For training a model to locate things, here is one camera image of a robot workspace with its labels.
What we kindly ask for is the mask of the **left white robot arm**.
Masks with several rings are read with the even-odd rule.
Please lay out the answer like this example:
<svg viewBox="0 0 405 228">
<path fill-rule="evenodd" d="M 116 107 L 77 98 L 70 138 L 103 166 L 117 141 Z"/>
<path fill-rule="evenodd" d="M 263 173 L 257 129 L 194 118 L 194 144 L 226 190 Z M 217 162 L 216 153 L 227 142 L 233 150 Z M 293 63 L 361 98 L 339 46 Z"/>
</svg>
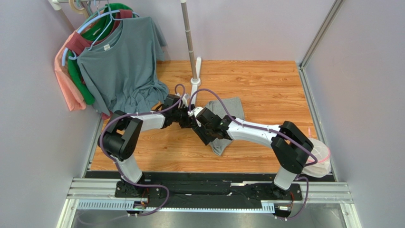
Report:
<svg viewBox="0 0 405 228">
<path fill-rule="evenodd" d="M 138 182 L 143 173 L 133 155 L 140 134 L 166 128 L 172 123 L 178 123 L 181 128 L 197 126 L 195 119 L 188 115 L 187 105 L 181 97 L 170 94 L 160 109 L 132 116 L 122 111 L 113 113 L 112 119 L 99 136 L 97 145 L 113 160 L 125 182 L 140 186 Z"/>
</svg>

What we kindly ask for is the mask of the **grey cloth napkin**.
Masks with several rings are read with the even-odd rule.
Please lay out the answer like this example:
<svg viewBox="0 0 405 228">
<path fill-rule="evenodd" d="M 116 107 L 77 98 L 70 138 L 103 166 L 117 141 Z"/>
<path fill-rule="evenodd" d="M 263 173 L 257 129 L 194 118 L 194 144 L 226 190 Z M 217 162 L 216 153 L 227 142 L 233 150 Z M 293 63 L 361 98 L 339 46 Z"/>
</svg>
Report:
<svg viewBox="0 0 405 228">
<path fill-rule="evenodd" d="M 242 107 L 242 103 L 239 97 L 233 98 L 226 98 L 223 99 L 222 102 L 224 103 L 225 107 L 227 108 L 229 114 L 236 118 L 240 118 L 245 120 L 245 113 Z M 209 101 L 205 108 L 212 111 L 214 114 L 218 115 L 220 118 L 223 118 L 227 115 L 227 112 L 221 105 L 220 101 L 213 100 Z M 210 142 L 209 145 L 212 148 L 212 151 L 217 155 L 221 156 L 225 149 L 232 143 L 231 140 L 227 139 L 215 139 L 214 141 Z"/>
</svg>

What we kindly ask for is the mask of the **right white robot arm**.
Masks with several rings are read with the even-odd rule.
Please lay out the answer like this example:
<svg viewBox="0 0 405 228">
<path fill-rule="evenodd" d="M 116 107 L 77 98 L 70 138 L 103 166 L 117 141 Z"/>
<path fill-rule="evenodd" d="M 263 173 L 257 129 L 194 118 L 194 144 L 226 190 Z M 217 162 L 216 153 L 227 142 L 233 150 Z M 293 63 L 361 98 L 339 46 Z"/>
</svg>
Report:
<svg viewBox="0 0 405 228">
<path fill-rule="evenodd" d="M 265 125 L 229 115 L 220 118 L 202 107 L 188 111 L 188 115 L 196 121 L 195 131 L 205 144 L 215 139 L 243 140 L 271 148 L 280 164 L 273 184 L 281 190 L 290 188 L 306 167 L 309 157 L 317 161 L 312 154 L 312 141 L 292 122 Z"/>
</svg>

